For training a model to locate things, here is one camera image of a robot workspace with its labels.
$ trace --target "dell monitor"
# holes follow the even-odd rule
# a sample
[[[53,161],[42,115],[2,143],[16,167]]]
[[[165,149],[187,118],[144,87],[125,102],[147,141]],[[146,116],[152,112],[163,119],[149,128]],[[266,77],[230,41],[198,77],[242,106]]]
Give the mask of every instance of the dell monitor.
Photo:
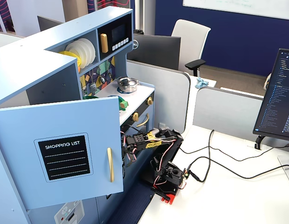
[[[253,134],[289,140],[289,50],[279,49]],[[282,165],[289,156],[279,156]],[[289,178],[289,168],[284,168]]]
[[[62,22],[51,20],[39,15],[37,16],[37,18],[39,22],[40,31],[44,31],[62,24]]]
[[[127,59],[178,70],[180,37],[134,34],[133,51]]]

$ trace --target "shopping list sign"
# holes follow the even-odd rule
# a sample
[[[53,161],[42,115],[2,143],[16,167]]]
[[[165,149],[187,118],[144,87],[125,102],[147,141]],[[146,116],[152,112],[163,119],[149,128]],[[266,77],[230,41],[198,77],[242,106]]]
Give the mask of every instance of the shopping list sign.
[[[86,133],[35,140],[48,181],[91,174]]]

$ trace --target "white chair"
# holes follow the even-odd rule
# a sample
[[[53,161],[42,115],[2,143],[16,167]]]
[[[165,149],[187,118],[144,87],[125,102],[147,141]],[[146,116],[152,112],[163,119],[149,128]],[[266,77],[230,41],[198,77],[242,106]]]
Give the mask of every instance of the white chair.
[[[187,20],[176,22],[172,36],[181,37],[179,71],[193,70],[193,75],[199,76],[198,68],[206,63],[201,60],[201,55],[210,30],[209,27]]]

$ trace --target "colorful tile backsplash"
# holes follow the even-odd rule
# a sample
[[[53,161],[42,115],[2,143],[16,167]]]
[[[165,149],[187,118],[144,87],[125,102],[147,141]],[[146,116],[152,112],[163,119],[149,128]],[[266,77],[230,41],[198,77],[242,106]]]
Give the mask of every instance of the colorful tile backsplash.
[[[115,77],[116,67],[113,56],[80,77],[83,96],[94,96],[111,83]]]

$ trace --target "dell logo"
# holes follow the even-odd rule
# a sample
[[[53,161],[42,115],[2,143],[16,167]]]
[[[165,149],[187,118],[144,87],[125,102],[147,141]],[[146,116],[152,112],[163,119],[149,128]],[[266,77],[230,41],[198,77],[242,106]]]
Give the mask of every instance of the dell logo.
[[[133,40],[133,49],[137,49],[137,48],[138,48],[138,41]]]

